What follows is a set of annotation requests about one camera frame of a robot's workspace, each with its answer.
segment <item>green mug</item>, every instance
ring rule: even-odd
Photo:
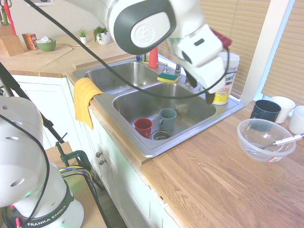
[[[158,125],[161,129],[170,131],[175,126],[177,113],[171,108],[165,108],[160,111],[160,120]]]

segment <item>potted plant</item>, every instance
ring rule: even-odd
[[[106,28],[98,26],[94,29],[94,39],[98,41],[101,45],[106,45],[110,43],[110,34]]]
[[[78,30],[78,32],[79,32],[81,42],[83,44],[86,44],[86,30],[84,28],[81,28]]]

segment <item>franka emika robot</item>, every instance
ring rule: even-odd
[[[95,15],[125,52],[144,54],[167,40],[171,53],[187,74],[204,88],[219,81],[208,94],[224,86],[224,66],[218,53],[225,44],[205,23],[199,0],[66,1]],[[0,114],[0,207],[13,205],[18,220],[23,221],[12,227],[80,228],[83,207],[41,149],[39,110],[27,99],[0,96]]]

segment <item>small succulent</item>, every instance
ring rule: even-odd
[[[86,37],[86,30],[84,28],[80,28],[78,32],[80,37]]]
[[[106,28],[102,28],[100,26],[98,26],[97,28],[95,28],[94,31],[93,31],[95,42],[97,40],[97,36],[99,37],[100,40],[102,40],[101,33],[104,33],[106,35],[107,32],[108,32],[108,30]]]

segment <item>wooden countertop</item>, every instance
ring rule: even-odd
[[[76,69],[100,65],[90,54],[67,35],[54,37],[57,45],[54,51],[27,50],[16,56],[0,54],[0,62],[12,75],[62,77]],[[94,42],[93,32],[87,32],[86,46],[106,63],[122,58],[134,57],[122,51],[112,40],[108,45]]]
[[[253,103],[141,167],[186,227],[304,226],[304,140],[278,162],[249,158],[238,145],[237,125],[252,108]]]

